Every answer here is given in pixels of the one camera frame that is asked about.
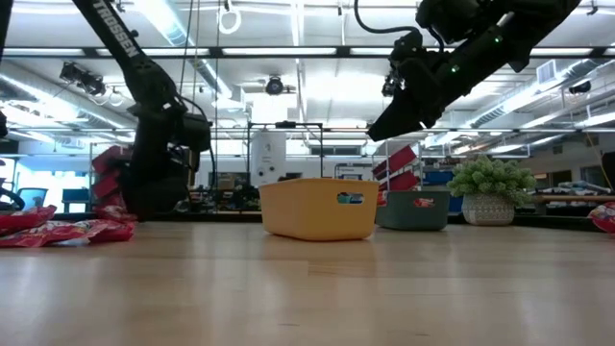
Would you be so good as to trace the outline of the yellow plastic bin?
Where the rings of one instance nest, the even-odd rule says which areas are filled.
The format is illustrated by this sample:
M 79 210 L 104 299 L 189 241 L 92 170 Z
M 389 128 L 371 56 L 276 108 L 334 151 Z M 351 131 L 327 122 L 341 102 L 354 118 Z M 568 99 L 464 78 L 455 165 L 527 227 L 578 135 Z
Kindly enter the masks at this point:
M 375 229 L 376 182 L 302 178 L 258 188 L 263 228 L 308 241 L 358 240 Z

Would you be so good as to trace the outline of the black aluminium table frame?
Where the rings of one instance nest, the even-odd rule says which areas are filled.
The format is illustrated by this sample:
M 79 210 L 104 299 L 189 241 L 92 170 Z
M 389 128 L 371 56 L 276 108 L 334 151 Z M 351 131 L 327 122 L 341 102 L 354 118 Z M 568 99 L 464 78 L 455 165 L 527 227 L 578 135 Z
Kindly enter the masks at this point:
M 383 45 L 367 46 L 203 46 L 192 48 L 199 59 L 239 60 L 239 59 L 383 59 L 391 49 Z M 615 44 L 610 46 L 539 46 L 530 56 L 533 59 L 615 59 Z M 4 58 L 8 59 L 67 59 L 67 60 L 103 60 L 109 59 L 111 53 L 104 47 L 8 47 Z M 152 218 L 164 222 L 248 222 L 256 223 L 260 217 L 255 214 L 242 215 L 197 213 L 159 214 Z M 545 216 L 522 214 L 517 216 L 515 226 L 565 229 L 583 232 L 595 232 L 597 228 L 586 217 Z

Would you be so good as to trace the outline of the red KitKat candy bar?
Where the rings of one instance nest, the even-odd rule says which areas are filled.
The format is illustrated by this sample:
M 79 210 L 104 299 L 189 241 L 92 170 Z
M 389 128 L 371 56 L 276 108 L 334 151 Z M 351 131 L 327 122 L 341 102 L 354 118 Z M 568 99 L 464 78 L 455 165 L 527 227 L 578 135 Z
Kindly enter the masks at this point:
M 128 241 L 135 223 L 93 219 L 68 223 L 48 221 L 36 228 L 0 236 L 0 248 L 39 248 L 57 243 L 106 243 Z

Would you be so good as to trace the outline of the red Skittles candy pack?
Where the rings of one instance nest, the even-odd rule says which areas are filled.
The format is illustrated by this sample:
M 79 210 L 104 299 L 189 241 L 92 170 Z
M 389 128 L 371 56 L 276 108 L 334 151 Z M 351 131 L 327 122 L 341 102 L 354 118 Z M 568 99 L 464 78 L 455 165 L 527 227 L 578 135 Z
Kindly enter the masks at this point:
M 136 222 L 137 216 L 129 213 L 125 207 L 120 205 L 97 206 L 94 213 L 100 219 L 111 220 L 119 223 Z
M 39 227 L 51 220 L 56 210 L 55 206 L 47 206 L 0 214 L 0 236 Z
M 609 235 L 615 236 L 615 202 L 608 202 L 595 207 L 588 218 L 594 225 Z

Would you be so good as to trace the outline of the dark teal plastic bin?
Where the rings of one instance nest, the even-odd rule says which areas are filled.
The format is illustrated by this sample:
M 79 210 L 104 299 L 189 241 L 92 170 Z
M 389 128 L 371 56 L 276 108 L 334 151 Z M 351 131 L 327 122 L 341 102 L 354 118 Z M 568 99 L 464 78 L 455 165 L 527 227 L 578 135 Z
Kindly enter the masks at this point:
M 441 231 L 448 224 L 448 191 L 390 191 L 377 207 L 376 224 L 400 231 Z

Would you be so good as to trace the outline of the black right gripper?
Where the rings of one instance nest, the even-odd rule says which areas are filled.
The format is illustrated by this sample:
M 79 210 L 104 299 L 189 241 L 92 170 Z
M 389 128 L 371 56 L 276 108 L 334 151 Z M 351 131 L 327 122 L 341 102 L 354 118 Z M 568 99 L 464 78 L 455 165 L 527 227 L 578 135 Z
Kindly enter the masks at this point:
M 475 65 L 466 66 L 447 52 L 395 53 L 388 62 L 382 94 L 391 102 L 367 131 L 374 141 L 431 128 L 449 105 L 480 82 Z

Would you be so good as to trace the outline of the blue storage bin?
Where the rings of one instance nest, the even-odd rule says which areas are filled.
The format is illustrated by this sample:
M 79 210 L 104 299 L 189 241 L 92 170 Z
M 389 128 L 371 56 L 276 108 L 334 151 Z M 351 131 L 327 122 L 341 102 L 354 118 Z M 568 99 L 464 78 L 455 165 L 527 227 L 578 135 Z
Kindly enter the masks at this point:
M 425 191 L 450 191 L 448 182 L 454 178 L 452 170 L 425 171 L 422 179 L 422 189 Z

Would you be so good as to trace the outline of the red storage bin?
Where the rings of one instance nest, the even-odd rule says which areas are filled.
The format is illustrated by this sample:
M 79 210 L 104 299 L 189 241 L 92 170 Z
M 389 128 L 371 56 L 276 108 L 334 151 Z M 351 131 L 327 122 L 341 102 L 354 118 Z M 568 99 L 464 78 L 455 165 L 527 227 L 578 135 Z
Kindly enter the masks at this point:
M 114 145 L 103 153 L 95 157 L 92 162 L 93 171 L 97 174 L 106 172 L 128 163 L 131 159 L 132 151 L 126 147 Z
M 407 171 L 385 179 L 380 184 L 379 190 L 405 191 L 413 189 L 418 184 L 418 178 L 411 171 Z
M 372 170 L 373 176 L 380 181 L 386 177 L 388 173 L 395 173 L 406 165 L 412 163 L 417 158 L 417 155 L 409 147 L 398 150 L 390 155 L 384 161 L 378 163 Z
M 104 199 L 116 194 L 120 190 L 119 178 L 120 173 L 118 171 L 100 176 L 91 188 L 94 196 L 98 199 Z

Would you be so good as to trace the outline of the green artificial potted plant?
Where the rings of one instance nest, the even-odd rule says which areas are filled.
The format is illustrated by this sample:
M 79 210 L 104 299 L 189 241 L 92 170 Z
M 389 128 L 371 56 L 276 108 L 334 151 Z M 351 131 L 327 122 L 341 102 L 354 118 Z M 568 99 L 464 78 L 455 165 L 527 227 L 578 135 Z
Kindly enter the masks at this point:
M 458 164 L 447 187 L 461 197 L 465 221 L 474 226 L 507 226 L 515 209 L 531 200 L 535 179 L 517 161 L 492 160 L 478 156 Z

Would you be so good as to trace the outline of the white cylindrical tank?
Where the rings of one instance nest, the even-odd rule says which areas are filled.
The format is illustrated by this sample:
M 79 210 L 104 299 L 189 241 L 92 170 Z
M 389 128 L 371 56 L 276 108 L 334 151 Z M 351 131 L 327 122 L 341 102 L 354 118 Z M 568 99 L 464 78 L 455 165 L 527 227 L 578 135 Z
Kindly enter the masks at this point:
M 286 174 L 286 133 L 259 131 L 252 137 L 251 185 L 275 183 Z

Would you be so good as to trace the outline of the black ceiling-mounted device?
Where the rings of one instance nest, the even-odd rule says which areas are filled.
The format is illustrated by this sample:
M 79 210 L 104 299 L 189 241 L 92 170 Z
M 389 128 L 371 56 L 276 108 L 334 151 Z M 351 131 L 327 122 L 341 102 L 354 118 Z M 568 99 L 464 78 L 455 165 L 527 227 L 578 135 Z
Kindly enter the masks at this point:
M 83 69 L 75 62 L 65 62 L 61 68 L 60 78 L 90 96 L 103 96 L 107 87 L 102 76 Z

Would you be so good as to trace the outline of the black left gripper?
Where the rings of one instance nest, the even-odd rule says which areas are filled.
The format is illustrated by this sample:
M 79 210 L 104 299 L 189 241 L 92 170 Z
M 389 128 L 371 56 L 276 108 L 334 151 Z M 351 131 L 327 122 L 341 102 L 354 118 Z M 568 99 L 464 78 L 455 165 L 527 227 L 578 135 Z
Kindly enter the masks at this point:
M 172 211 L 186 199 L 185 168 L 169 145 L 182 144 L 186 108 L 132 108 L 135 141 L 125 173 L 125 204 L 138 220 Z

